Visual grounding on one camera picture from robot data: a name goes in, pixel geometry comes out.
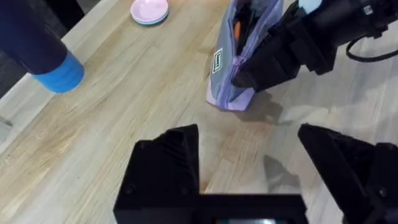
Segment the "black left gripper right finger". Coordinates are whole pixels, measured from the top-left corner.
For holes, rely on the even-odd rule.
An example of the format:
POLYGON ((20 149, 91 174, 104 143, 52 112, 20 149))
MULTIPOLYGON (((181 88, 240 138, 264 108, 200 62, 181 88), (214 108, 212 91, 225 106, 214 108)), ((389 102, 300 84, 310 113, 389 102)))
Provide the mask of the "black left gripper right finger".
POLYGON ((397 146, 371 144, 303 124, 298 138, 338 208, 343 223, 397 224, 397 146))

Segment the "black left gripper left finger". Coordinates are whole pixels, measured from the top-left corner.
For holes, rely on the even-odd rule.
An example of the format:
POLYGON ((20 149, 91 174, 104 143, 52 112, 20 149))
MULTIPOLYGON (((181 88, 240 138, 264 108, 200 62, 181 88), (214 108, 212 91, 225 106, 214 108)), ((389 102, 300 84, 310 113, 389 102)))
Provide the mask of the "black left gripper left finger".
POLYGON ((196 124, 135 143, 113 207, 117 223, 191 223, 200 191, 196 124))

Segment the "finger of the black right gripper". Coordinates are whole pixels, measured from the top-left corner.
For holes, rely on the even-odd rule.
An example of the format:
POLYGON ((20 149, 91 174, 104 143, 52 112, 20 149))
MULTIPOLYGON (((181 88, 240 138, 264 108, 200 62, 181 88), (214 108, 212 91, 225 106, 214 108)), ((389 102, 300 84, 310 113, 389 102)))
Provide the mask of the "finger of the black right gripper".
POLYGON ((301 64, 289 49, 259 46, 241 67, 241 88, 266 90, 296 78, 301 64))
POLYGON ((231 83, 235 86, 276 86, 293 80, 300 63, 290 49, 292 34, 288 25, 296 20, 295 12, 266 12, 257 21, 249 40, 254 46, 239 66, 231 83))

